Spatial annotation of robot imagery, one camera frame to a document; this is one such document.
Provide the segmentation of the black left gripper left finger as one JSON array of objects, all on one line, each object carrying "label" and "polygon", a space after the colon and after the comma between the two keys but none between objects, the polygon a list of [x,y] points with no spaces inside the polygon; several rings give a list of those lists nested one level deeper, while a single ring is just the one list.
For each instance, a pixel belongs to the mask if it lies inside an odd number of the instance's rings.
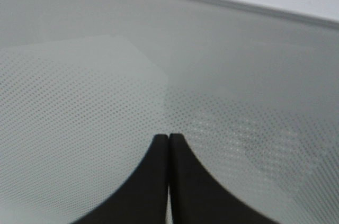
[{"label": "black left gripper left finger", "polygon": [[157,134],[125,182],[104,202],[74,223],[165,223],[169,138]]}]

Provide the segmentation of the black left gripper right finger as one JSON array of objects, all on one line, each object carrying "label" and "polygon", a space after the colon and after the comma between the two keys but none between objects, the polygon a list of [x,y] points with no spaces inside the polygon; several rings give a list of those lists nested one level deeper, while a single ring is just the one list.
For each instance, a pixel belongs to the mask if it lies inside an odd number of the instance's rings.
[{"label": "black left gripper right finger", "polygon": [[235,197],[204,168],[184,136],[169,136],[173,223],[274,223]]}]

